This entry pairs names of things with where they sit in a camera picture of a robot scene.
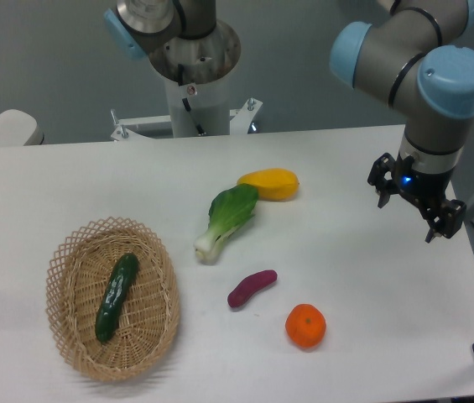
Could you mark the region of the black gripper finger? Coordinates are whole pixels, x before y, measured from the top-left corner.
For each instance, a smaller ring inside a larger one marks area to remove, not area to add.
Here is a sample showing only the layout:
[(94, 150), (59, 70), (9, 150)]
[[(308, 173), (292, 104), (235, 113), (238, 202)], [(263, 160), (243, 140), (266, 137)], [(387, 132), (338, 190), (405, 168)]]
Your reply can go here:
[(393, 178), (387, 178), (387, 174), (392, 174), (394, 168), (395, 159), (389, 153), (381, 155), (372, 164), (367, 183), (375, 188), (375, 192), (378, 195), (378, 208), (385, 207), (391, 195), (397, 194), (397, 185)]
[(436, 206), (424, 209), (424, 220), (429, 225), (425, 242), (434, 238), (452, 238), (461, 228), (466, 216), (466, 203), (456, 199), (443, 199)]

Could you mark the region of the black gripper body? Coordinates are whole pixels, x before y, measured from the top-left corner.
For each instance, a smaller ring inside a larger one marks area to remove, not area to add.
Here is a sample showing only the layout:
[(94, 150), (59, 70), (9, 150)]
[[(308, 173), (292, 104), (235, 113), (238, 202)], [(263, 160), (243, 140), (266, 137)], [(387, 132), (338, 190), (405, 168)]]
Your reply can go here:
[(440, 173), (424, 173), (415, 169), (413, 156), (393, 162), (391, 173), (397, 193), (414, 207), (423, 218), (437, 218), (457, 212), (457, 202), (447, 199), (445, 190), (450, 184), (453, 169)]

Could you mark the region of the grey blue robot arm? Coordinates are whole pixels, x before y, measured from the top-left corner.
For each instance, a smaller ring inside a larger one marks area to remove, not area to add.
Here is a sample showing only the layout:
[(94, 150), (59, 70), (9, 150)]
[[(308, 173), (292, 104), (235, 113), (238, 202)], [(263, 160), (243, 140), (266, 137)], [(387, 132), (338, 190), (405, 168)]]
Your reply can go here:
[[(445, 191), (474, 118), (474, 51), (453, 42), (474, 24), (474, 1), (393, 1), (389, 12), (377, 28), (348, 24), (329, 66), (407, 119), (398, 154), (381, 156), (370, 170), (379, 205), (399, 195), (428, 223), (428, 238), (450, 238), (466, 205)], [(241, 44), (214, 2), (119, 1), (104, 20), (118, 46), (132, 59), (148, 58), (164, 80), (175, 137), (248, 131), (259, 105), (230, 113), (226, 80)]]

